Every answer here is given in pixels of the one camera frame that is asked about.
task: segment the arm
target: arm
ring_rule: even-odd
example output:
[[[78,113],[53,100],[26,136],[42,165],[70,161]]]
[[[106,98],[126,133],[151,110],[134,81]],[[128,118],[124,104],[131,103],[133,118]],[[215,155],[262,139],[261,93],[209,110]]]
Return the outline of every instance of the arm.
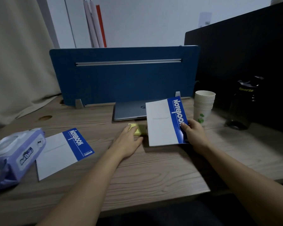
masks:
[[[215,148],[202,126],[182,123],[194,150],[204,156],[259,225],[283,225],[283,186]]]
[[[124,157],[135,152],[142,143],[134,141],[137,127],[128,125],[95,166],[80,180],[38,226],[95,225],[112,175]]]

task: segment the purple wet wipes package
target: purple wet wipes package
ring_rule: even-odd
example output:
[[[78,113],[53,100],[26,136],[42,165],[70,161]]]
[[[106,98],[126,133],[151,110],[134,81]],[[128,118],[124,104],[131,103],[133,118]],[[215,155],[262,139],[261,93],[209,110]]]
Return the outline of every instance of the purple wet wipes package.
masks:
[[[14,133],[0,140],[0,190],[20,182],[45,144],[41,128]]]

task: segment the left hand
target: left hand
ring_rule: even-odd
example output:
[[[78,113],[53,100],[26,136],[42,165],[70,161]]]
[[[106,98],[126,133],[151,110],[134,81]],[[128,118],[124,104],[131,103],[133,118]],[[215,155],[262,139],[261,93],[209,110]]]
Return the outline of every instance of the left hand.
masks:
[[[113,151],[119,152],[123,158],[132,155],[142,144],[143,140],[143,137],[139,137],[137,140],[134,140],[134,133],[136,132],[137,127],[130,128],[130,124],[125,127],[110,147]]]

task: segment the hand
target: hand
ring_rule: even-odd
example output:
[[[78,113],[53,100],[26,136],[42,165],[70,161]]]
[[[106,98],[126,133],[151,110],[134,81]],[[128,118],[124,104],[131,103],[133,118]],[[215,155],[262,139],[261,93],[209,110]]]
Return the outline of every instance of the hand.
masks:
[[[130,124],[125,127],[110,147],[114,151],[119,152],[123,158],[132,155],[140,144],[142,144],[143,140],[143,137],[139,137],[136,141],[134,141],[134,133],[136,132],[137,127],[135,126],[131,129],[130,127]]]
[[[198,153],[203,155],[204,151],[209,147],[210,142],[207,139],[204,129],[195,120],[188,120],[189,125],[186,125],[185,123],[181,123],[182,129],[186,132],[186,135],[188,137],[188,140],[190,144],[193,145],[194,150]]]

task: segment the metal bracket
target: metal bracket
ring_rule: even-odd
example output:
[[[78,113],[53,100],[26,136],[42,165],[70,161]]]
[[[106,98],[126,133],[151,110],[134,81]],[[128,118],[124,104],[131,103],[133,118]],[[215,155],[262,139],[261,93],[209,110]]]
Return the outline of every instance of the metal bracket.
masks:
[[[75,100],[75,108],[76,109],[83,109],[85,106],[83,105],[81,99],[76,99]]]
[[[175,97],[180,96],[180,91],[175,92]]]

